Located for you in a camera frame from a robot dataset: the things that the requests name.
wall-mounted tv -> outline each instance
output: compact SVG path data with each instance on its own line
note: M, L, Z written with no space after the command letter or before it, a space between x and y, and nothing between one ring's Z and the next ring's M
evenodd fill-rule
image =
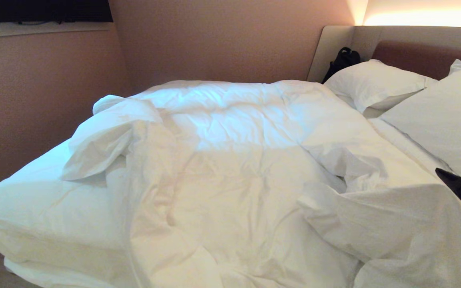
M113 22L108 0L0 0L0 22Z

wall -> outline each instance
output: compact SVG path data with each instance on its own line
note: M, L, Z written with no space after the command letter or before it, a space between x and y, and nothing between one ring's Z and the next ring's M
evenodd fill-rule
M130 95L114 28L0 38L0 181L72 135L107 94Z
M346 0L112 3L134 92L170 80L305 80L325 25L353 25Z
M366 9L368 0L346 0L348 7L350 7L353 19L355 19L355 25L360 26L364 23L364 16L366 15Z
M461 0L369 0L364 24L461 27Z

warm light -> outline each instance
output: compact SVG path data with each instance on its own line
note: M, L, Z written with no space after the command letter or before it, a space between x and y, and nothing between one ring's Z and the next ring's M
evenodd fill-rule
M368 0L346 0L355 25L362 25L366 14Z
M368 17L364 25L461 27L461 10L383 13Z

white pillow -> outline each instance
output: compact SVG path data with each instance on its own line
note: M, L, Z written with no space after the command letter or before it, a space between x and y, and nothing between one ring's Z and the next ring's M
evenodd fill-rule
M453 74L454 72L460 71L461 70L461 60L457 59L453 64L451 64L451 67L449 68L449 74Z
M353 99L357 110L387 110L437 80L388 66L378 60L356 64L335 73L325 86L336 95Z
M461 176L461 69L396 105L380 118Z

white duvet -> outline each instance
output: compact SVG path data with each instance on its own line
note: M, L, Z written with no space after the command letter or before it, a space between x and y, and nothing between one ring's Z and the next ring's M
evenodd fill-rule
M459 200L320 84L170 82L94 111L63 177L105 173L136 287L461 287Z

